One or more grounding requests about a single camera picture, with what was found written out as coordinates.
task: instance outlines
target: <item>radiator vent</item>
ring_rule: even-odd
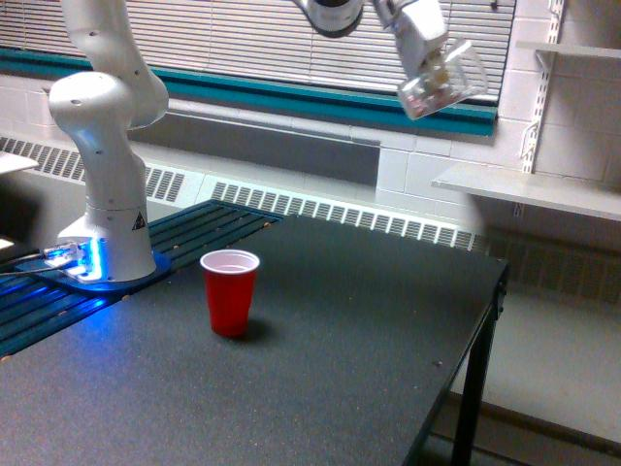
[[[35,160],[39,166],[32,169],[33,173],[84,183],[84,166],[80,155],[75,151],[6,137],[0,137],[0,150]],[[151,163],[147,163],[146,175],[147,199],[178,207],[187,207],[194,203],[204,178],[202,174]],[[193,195],[180,199],[186,184],[192,185],[188,187],[193,187]]]
[[[621,298],[621,259],[510,235],[481,235],[457,225],[399,215],[381,209],[265,186],[212,178],[206,198],[262,209],[283,216],[310,216],[382,231],[448,248],[503,257],[511,263],[511,280],[536,288],[616,305]]]

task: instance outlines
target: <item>window sill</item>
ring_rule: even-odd
[[[90,69],[83,58],[0,48],[0,72],[58,79]],[[492,136],[494,133],[495,107],[459,104],[411,121],[394,96],[169,68],[152,69],[176,97],[263,112],[346,120],[362,126],[380,125],[395,131],[421,129],[476,136]]]

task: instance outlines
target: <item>window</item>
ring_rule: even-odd
[[[404,79],[392,35],[373,6],[350,36],[315,33],[289,0],[128,0],[134,36],[155,66],[394,92]],[[471,39],[490,81],[479,100],[497,102],[515,0],[441,0],[455,38]],[[80,55],[65,32],[58,0],[0,1],[0,47]]]

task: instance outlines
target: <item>red plastic cup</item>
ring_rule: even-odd
[[[201,257],[210,321],[218,335],[245,334],[260,263],[256,255],[245,250],[215,250]]]

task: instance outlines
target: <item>shelf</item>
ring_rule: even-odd
[[[572,46],[568,44],[547,44],[545,42],[528,41],[517,41],[515,46],[519,49],[552,51],[563,55],[590,56],[594,58],[616,58],[621,60],[621,50],[618,49],[602,49],[598,47]]]
[[[621,220],[621,189],[599,183],[458,164],[434,179],[432,185],[557,211]]]
[[[27,170],[38,165],[37,162],[30,158],[20,157],[19,155],[13,155],[0,150],[0,175]]]

